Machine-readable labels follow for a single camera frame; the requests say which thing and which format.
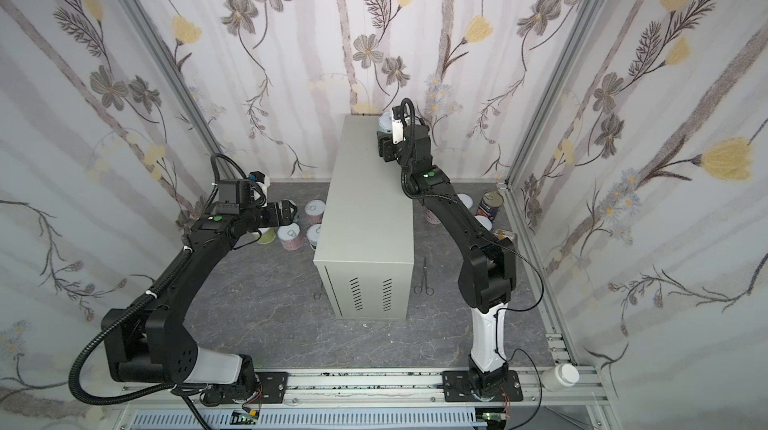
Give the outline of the teal coconut can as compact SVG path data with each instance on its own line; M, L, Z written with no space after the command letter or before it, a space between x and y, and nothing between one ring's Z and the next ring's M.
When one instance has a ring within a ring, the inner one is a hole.
M313 224L306 231L306 239L312 249L316 249L320 239L321 224Z
M378 131L391 134L393 132L393 117L391 111L383 112L378 117Z

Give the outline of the yellow label can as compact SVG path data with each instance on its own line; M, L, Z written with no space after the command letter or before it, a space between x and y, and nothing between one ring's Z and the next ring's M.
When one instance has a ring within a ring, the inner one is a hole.
M483 215L476 215L475 219L487 231L491 231L493 229L492 221L488 217L483 216Z

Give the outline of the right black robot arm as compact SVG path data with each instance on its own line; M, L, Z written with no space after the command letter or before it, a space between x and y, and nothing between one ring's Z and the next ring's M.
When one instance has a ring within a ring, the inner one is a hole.
M403 99L391 109L390 116L392 130L377 133L379 155L386 162L397 162L405 196L438 218L461 254L457 285L472 309L473 325L468 391L488 400L509 376L503 322L517 286L515 245L509 239L499 239L477 220L449 177L433 162L430 130L417 115L412 100Z

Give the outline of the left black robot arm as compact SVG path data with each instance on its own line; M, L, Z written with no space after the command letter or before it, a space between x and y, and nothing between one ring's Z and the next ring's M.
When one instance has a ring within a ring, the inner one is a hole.
M245 172L232 158L210 158L214 189L200 217L182 238L182 248L154 283L124 309L110 310L99 333L75 358L68 389L92 406L127 403L169 391L182 398L199 395L206 406L244 404L266 395L250 356L201 347L186 329L187 311L218 263L244 248L242 237L287 226L298 214L289 200L267 198L268 179ZM139 383L141 389L117 396L97 396L81 381L85 363L105 350L111 378Z

